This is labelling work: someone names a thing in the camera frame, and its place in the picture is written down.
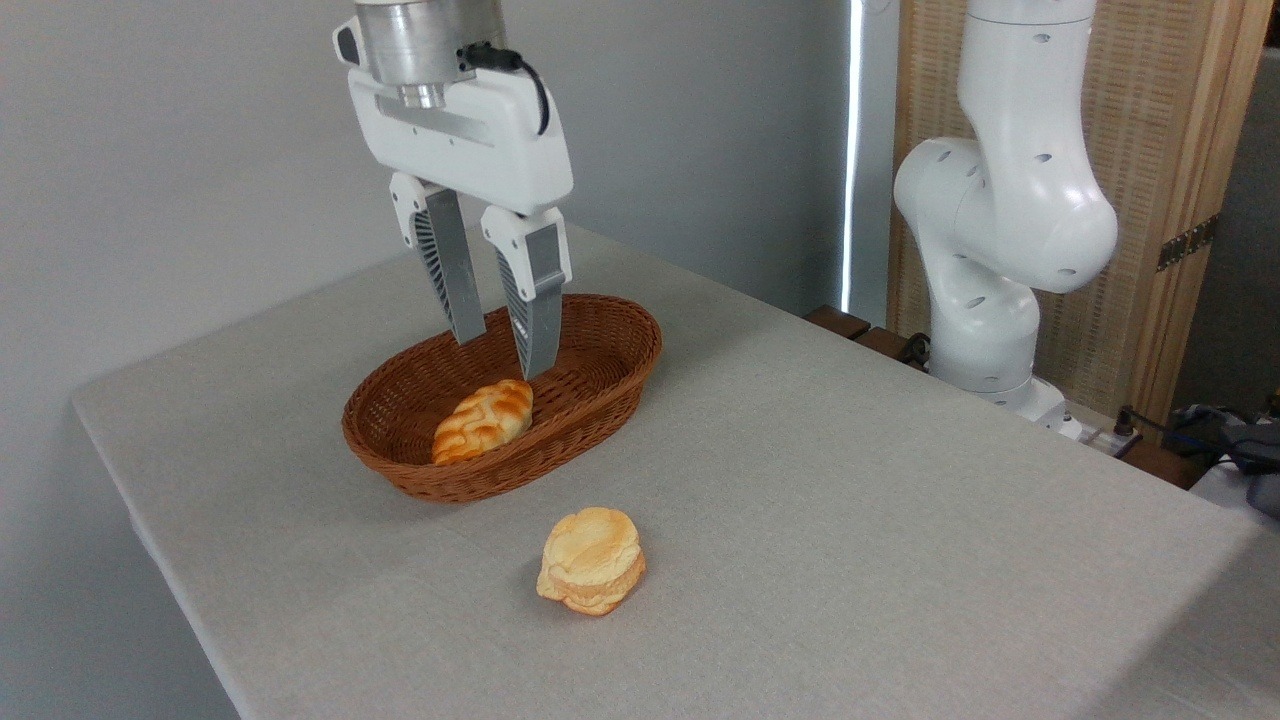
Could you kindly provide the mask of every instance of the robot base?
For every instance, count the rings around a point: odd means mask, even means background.
[[[1029,378],[1014,389],[975,392],[974,395],[1070,439],[1079,441],[1083,433],[1080,421],[1071,419],[1068,414],[1066,398],[1062,392],[1037,377]]]

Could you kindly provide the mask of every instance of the bread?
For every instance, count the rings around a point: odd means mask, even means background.
[[[621,510],[588,507],[552,528],[543,546],[538,594],[585,615],[608,615],[644,571],[631,518]]]
[[[506,445],[529,429],[534,388],[524,380],[500,380],[467,396],[435,428],[431,462],[448,465]]]

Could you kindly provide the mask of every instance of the oval basket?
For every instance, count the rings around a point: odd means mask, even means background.
[[[471,460],[433,465],[440,420],[476,388],[521,377],[507,309],[485,315],[485,334],[463,346],[444,332],[404,350],[347,401],[347,445],[406,495],[470,502],[545,475],[631,418],[662,352],[662,331],[644,307],[604,295],[566,295],[556,366],[530,383],[529,430]]]

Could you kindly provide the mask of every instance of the basket rim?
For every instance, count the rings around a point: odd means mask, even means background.
[[[627,300],[625,297],[617,297],[613,295],[567,293],[563,297],[563,302],[623,305],[632,311],[639,311],[639,315],[646,320],[643,324],[637,323],[636,325],[632,327],[637,333],[644,333],[652,337],[653,342],[650,343],[648,352],[641,359],[641,361],[636,363],[632,368],[630,368],[627,374],[621,380],[618,380],[618,383],[609,387],[607,392],[602,392],[586,402],[576,405],[570,410],[561,411],[545,419],[536,427],[530,428],[529,432],[525,432],[524,434],[521,434],[520,437],[517,437],[516,439],[502,447],[494,448],[490,452],[484,452],[475,457],[470,457],[467,460],[451,462],[448,465],[435,465],[434,462],[428,462],[428,464],[403,462],[389,459],[385,455],[374,451],[371,447],[369,447],[369,443],[365,441],[364,434],[356,425],[356,418],[364,409],[364,404],[372,395],[372,391],[376,389],[379,384],[376,380],[379,379],[380,375],[390,375],[401,364],[407,363],[407,356],[411,355],[415,348],[428,342],[431,342],[434,338],[439,337],[439,334],[448,333],[448,331],[444,331],[444,333],[438,333],[436,336],[428,337],[420,342],[416,342],[406,347],[404,350],[401,350],[396,355],[383,361],[364,380],[361,380],[361,383],[356,387],[356,389],[352,392],[351,397],[343,406],[342,432],[347,441],[347,445],[351,446],[352,451],[356,452],[356,455],[365,465],[383,474],[385,474],[387,471],[394,473],[404,470],[412,470],[413,473],[417,473],[420,475],[428,475],[428,474],[452,475],[461,471],[472,471],[472,473],[483,471],[489,465],[503,465],[513,460],[515,457],[525,455],[526,452],[536,451],[541,442],[553,438],[557,434],[563,433],[566,429],[572,429],[580,421],[584,421],[596,415],[598,413],[605,410],[609,405],[617,402],[621,397],[635,391],[636,387],[643,386],[662,355],[662,345],[663,345],[662,328],[660,325],[658,325],[657,319],[648,310],[645,310],[644,306],[641,306],[639,302],[635,302],[634,300]],[[493,313],[495,314],[495,316],[499,318],[507,315],[508,316],[507,322],[509,323],[509,315],[506,306],[498,307]],[[566,423],[563,421],[564,418],[573,418],[575,421]]]

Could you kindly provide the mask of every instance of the woven screen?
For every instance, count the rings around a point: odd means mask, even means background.
[[[1089,158],[1119,214],[1120,240],[1111,264],[1087,287],[1068,296],[1037,293],[1042,324],[1036,373],[1102,413],[1128,401],[1156,258],[1171,237],[1170,188],[1180,172],[1187,108],[1212,12],[1204,0],[1098,3],[1082,105]],[[929,137],[973,137],[955,87],[964,15],[964,0],[904,3],[899,160]],[[928,291],[900,217],[890,272],[891,329],[927,332]]]

